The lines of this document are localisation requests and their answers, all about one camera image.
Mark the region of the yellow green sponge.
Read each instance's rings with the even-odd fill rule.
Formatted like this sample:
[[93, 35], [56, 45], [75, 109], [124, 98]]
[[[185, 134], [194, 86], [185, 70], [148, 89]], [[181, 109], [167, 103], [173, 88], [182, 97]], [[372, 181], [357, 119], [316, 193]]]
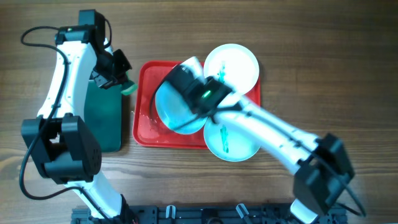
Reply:
[[121, 94], [125, 96], [131, 95], [137, 88], [138, 85], [129, 78], [128, 72], [126, 72], [126, 81], [121, 84]]

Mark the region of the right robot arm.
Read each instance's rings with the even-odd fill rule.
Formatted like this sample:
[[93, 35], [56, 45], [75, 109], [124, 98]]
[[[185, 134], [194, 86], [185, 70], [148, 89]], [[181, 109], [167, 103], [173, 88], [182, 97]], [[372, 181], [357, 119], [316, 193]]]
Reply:
[[291, 214], [302, 223], [326, 215], [349, 182], [354, 169], [342, 140], [320, 138], [291, 126], [246, 96], [198, 70], [176, 65], [164, 78], [197, 118], [210, 118], [263, 147], [294, 175]]

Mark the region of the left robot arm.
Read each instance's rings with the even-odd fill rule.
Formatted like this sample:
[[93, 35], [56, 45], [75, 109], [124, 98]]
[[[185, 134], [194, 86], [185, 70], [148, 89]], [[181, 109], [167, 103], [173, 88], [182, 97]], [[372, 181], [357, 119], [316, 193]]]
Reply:
[[111, 25], [94, 9], [81, 10], [76, 26], [56, 28], [52, 49], [57, 62], [50, 90], [36, 118], [22, 122], [27, 146], [23, 162], [33, 160], [39, 174], [74, 191], [86, 203], [95, 223], [135, 223], [124, 196], [101, 171], [101, 146], [86, 125], [85, 103], [90, 82], [123, 95], [137, 85], [127, 75], [131, 64], [111, 47]]

